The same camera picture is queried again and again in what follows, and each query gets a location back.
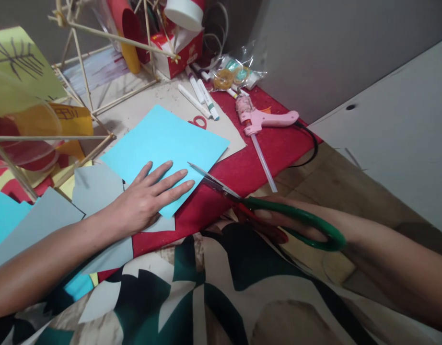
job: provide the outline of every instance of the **white marker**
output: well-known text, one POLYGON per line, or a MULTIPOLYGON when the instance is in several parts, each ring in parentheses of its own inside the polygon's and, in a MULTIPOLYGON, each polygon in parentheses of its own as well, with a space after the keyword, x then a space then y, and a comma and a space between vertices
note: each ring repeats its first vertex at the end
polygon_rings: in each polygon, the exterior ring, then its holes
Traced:
POLYGON ((200 89, 197 86, 197 81, 196 81, 196 78, 194 78, 194 75, 192 74, 191 67, 186 66, 186 74, 187 74, 187 77, 189 78, 189 81, 191 82, 194 92, 196 93, 198 102, 201 104, 204 104, 205 100, 203 99, 202 92, 200 91, 200 89))
POLYGON ((235 91, 234 91, 233 89, 227 89, 226 91, 227 91, 227 93, 228 93, 229 95, 231 95, 234 99, 237 99, 237 97, 239 96, 238 94, 235 93, 235 91))
POLYGON ((210 112, 203 106, 201 105, 190 93, 188 90, 186 90, 184 88, 183 85, 179 84, 178 85, 178 90, 183 94, 183 96, 186 97, 186 99, 188 101, 190 101, 192 103, 193 106, 195 106, 197 108, 197 110, 199 110, 202 115, 204 115, 207 119, 211 119, 213 118, 210 114, 210 112))
POLYGON ((207 73, 207 72, 205 72, 203 69, 202 69, 202 67, 200 67, 197 63, 193 63, 192 64, 192 67, 194 67, 194 69, 198 72, 198 73, 200 73, 200 75, 202 76, 202 78, 203 78, 203 80, 205 80, 205 81, 209 81, 210 80, 210 75, 207 73))
POLYGON ((200 87, 200 90, 202 91, 203 97, 205 98, 205 103, 208 106, 208 110, 210 110, 210 113, 213 115, 213 120, 218 121, 220 119, 220 116, 218 115, 218 111, 215 108, 215 105, 213 104, 213 100, 207 91, 205 89, 205 85, 203 84, 202 80, 197 81, 197 85, 200 87))

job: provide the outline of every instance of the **clear plastic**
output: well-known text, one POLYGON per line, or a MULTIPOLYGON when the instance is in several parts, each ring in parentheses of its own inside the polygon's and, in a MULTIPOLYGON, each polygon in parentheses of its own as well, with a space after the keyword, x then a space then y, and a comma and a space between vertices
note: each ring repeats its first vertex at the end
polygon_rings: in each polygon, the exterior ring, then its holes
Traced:
POLYGON ((268 164, 266 163, 266 159, 264 158, 263 151, 261 151, 261 148, 259 147, 258 139, 256 139, 256 134, 251 135, 251 140, 253 141, 253 145, 256 149, 259 160, 261 161, 261 165, 263 166, 264 172, 266 173, 266 177, 268 178, 270 189, 272 190, 273 193, 276 193, 277 186, 275 186, 274 179, 272 178, 272 175, 270 174, 270 170, 269 170, 268 164))
MULTIPOLYGON (((53 109, 31 95, 16 80, 0 72, 0 136, 60 136, 61 124, 53 109)), ((54 150, 59 140, 1 141, 16 165, 34 162, 54 150)), ((0 168, 6 163, 0 160, 0 168)))
POLYGON ((267 74, 266 56, 265 45, 256 41, 222 55, 213 73, 213 89, 227 90, 233 86, 251 90, 267 74))

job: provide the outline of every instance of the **plastic bag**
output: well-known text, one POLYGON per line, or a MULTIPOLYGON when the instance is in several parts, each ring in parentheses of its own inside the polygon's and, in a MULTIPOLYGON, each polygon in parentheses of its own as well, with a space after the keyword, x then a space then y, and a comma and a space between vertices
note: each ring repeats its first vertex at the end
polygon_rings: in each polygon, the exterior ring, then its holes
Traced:
POLYGON ((246 87, 251 90, 265 77, 267 51, 264 45, 256 41, 220 57, 217 70, 213 72, 215 90, 227 90, 234 87, 246 87))

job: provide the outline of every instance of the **tissue box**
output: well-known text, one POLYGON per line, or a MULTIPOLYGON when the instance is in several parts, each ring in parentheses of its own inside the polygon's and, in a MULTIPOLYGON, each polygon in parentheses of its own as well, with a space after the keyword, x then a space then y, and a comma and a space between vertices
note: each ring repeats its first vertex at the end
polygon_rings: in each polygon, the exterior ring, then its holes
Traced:
MULTIPOLYGON (((170 43, 167 41, 165 34, 160 32, 151 36, 151 46, 171 53, 170 44, 174 44, 174 34, 173 32, 167 32, 167 34, 170 43)), ((202 31, 194 32, 180 28, 175 53, 178 54, 181 59, 179 59, 178 64, 176 64, 172 58, 167 55, 153 53, 156 68, 169 79, 173 79, 177 74, 184 71, 187 65, 193 63, 202 55, 202 36, 202 31)))

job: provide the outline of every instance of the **red scissors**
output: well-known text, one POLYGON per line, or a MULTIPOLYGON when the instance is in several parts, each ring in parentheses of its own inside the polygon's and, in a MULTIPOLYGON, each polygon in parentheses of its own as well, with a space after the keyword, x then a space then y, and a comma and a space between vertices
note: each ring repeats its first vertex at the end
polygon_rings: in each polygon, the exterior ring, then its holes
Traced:
POLYGON ((196 117, 194 117, 194 119, 192 121, 188 121, 190 124, 193 124, 197 127, 200 127, 201 129, 207 129, 207 121, 205 120, 205 118, 203 116, 197 115, 196 117))

